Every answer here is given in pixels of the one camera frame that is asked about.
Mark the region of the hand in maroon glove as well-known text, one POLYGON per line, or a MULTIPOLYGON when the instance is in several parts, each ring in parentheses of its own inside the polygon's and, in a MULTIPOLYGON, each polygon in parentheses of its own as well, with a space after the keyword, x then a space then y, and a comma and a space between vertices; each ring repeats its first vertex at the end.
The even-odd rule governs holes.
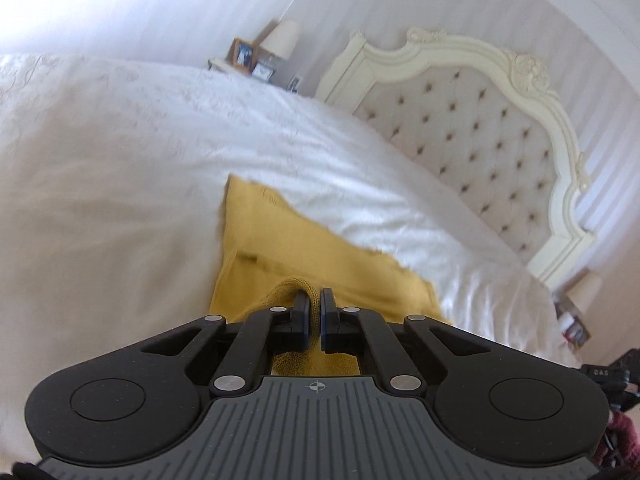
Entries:
POLYGON ((639 470, 639 437, 634 422, 620 411, 608 416, 608 426, 593 455, 602 468, 627 467, 639 470))

